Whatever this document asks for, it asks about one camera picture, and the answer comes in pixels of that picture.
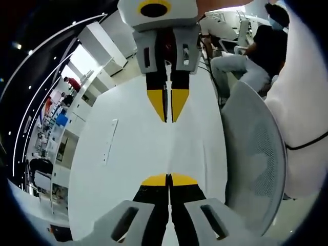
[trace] face mask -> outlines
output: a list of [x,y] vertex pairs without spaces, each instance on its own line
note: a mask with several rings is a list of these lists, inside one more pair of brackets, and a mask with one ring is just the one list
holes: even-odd
[[272,19],[271,17],[269,17],[269,22],[270,22],[270,25],[272,26],[272,28],[274,30],[282,30],[283,29],[283,26],[279,23],[277,23],[274,19]]

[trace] white table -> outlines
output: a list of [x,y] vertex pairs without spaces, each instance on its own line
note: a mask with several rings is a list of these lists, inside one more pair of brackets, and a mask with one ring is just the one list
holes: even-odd
[[190,96],[177,123],[160,120],[147,97],[145,80],[140,76],[102,94],[88,117],[69,182],[74,240],[88,235],[94,221],[121,201],[132,200],[142,181],[152,175],[189,175],[207,197],[224,202],[226,146],[208,72],[199,69],[191,76]]

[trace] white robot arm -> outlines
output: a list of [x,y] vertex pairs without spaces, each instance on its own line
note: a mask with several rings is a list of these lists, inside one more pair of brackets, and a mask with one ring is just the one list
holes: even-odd
[[147,95],[164,122],[168,106],[165,60],[171,63],[172,121],[176,122],[189,96],[189,74],[196,70],[200,58],[196,0],[120,0],[118,9],[124,22],[135,30]]

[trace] black shirt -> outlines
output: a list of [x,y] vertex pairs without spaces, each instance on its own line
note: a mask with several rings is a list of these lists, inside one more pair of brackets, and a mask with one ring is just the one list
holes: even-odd
[[282,30],[259,26],[254,37],[257,48],[248,56],[249,59],[264,68],[270,77],[279,74],[282,62],[286,61],[287,37]]
[[66,105],[66,106],[71,106],[73,102],[73,96],[72,95],[67,95],[64,99],[63,99],[63,103]]

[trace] white cabinet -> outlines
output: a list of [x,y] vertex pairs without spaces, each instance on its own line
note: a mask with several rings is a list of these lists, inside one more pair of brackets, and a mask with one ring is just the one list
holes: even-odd
[[76,107],[73,109],[73,113],[84,121],[87,121],[90,111],[91,111],[91,107],[82,99],[78,102]]
[[61,165],[55,164],[53,166],[53,175],[52,182],[68,188],[69,180],[70,180],[70,170]]
[[72,113],[69,117],[66,130],[76,137],[80,137],[81,132],[84,128],[85,121],[78,117],[76,114]]

